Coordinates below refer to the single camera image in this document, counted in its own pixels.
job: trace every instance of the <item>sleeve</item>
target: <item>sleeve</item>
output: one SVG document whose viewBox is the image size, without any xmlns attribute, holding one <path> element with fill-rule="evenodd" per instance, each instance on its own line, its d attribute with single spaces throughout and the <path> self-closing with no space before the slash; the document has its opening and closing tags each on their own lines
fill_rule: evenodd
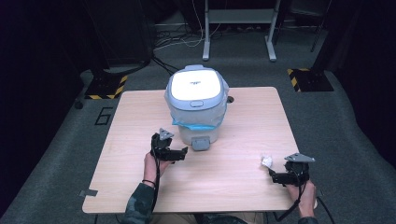
<svg viewBox="0 0 396 224">
<path fill-rule="evenodd" d="M 121 224 L 149 223 L 154 188 L 140 183 L 126 205 Z"/>
<path fill-rule="evenodd" d="M 318 224 L 318 221 L 314 217 L 302 217 L 298 220 L 298 224 Z"/>
</svg>

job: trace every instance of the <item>black chair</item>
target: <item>black chair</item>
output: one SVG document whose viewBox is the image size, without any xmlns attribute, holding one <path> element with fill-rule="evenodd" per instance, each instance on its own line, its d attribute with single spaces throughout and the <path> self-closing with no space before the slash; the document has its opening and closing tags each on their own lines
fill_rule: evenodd
<svg viewBox="0 0 396 224">
<path fill-rule="evenodd" d="M 286 12 L 283 18 L 280 19 L 277 26 L 277 34 L 275 44 L 279 38 L 279 33 L 285 20 L 286 15 L 291 15 L 295 19 L 306 18 L 315 21 L 317 26 L 316 37 L 311 52 L 314 51 L 315 45 L 318 42 L 320 32 L 326 19 L 327 12 L 329 11 L 332 0 L 291 0 L 289 5 L 286 6 Z"/>
</svg>

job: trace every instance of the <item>black equipment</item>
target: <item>black equipment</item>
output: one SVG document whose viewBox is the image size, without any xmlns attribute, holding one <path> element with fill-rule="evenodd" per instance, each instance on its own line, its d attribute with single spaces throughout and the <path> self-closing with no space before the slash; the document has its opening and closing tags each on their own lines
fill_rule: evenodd
<svg viewBox="0 0 396 224">
<path fill-rule="evenodd" d="M 173 136 L 172 133 L 164 129 L 160 129 L 160 133 L 152 135 L 151 156 L 160 161 L 184 161 L 188 148 L 184 147 L 181 150 L 170 149 Z"/>
<path fill-rule="evenodd" d="M 268 168 L 270 176 L 273 178 L 273 182 L 277 184 L 294 185 L 300 187 L 307 180 L 309 180 L 309 162 L 314 162 L 314 158 L 307 157 L 300 153 L 292 154 L 285 158 L 287 160 L 285 168 L 288 171 L 284 174 L 277 174 L 275 171 Z"/>
</svg>

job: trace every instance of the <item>hand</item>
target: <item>hand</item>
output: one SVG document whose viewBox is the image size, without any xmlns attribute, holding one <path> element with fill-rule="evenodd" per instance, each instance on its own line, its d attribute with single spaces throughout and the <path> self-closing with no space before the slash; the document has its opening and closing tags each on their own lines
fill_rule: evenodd
<svg viewBox="0 0 396 224">
<path fill-rule="evenodd" d="M 299 188 L 294 185 L 286 185 L 290 197 L 296 201 L 299 196 Z M 305 183 L 305 190 L 299 203 L 300 217 L 314 217 L 314 206 L 317 199 L 317 188 L 310 180 Z"/>
<path fill-rule="evenodd" d="M 171 164 L 172 161 L 160 161 L 160 176 L 165 172 L 166 167 Z M 143 174 L 143 179 L 152 181 L 155 183 L 157 178 L 157 165 L 154 157 L 151 156 L 150 153 L 146 154 L 145 157 L 145 173 Z M 148 181 L 144 181 L 144 184 L 151 186 L 154 188 L 154 185 L 149 183 Z"/>
</svg>

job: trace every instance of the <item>gray carpet floor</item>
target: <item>gray carpet floor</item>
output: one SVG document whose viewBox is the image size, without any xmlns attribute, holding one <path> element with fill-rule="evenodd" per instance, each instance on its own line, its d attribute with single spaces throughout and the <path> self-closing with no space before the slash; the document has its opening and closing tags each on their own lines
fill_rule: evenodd
<svg viewBox="0 0 396 224">
<path fill-rule="evenodd" d="M 312 66 L 325 35 L 322 33 L 316 51 L 311 53 L 312 33 L 283 30 L 276 45 L 275 63 L 268 60 L 264 32 L 218 35 L 212 40 L 208 62 L 202 61 L 203 41 L 196 47 L 177 44 L 154 52 L 179 69 L 198 63 L 212 67 L 230 87 L 277 88 L 300 152 L 317 160 L 310 166 L 311 178 L 323 192 L 322 199 L 335 222 L 396 223 L 396 171 L 362 133 L 337 78 L 326 72 L 334 91 L 295 92 L 291 85 L 287 69 Z M 82 97 L 92 75 L 87 71 L 81 77 L 86 84 Z M 163 68 L 151 62 L 128 76 L 124 90 L 163 90 L 168 78 Z M 103 107 L 111 107 L 106 111 L 111 114 L 111 121 L 118 102 L 119 99 L 82 100 L 82 109 L 70 108 L 1 223 L 94 222 L 93 215 L 82 212 L 84 198 L 78 194 L 90 185 L 111 123 L 94 125 L 96 119 Z M 271 213 L 266 215 L 269 223 L 276 223 Z M 316 215 L 320 223 L 331 223 L 323 206 L 318 206 Z M 121 217 L 122 214 L 100 215 L 97 223 L 118 223 L 117 218 Z M 297 218 L 294 211 L 281 223 L 297 223 Z"/>
</svg>

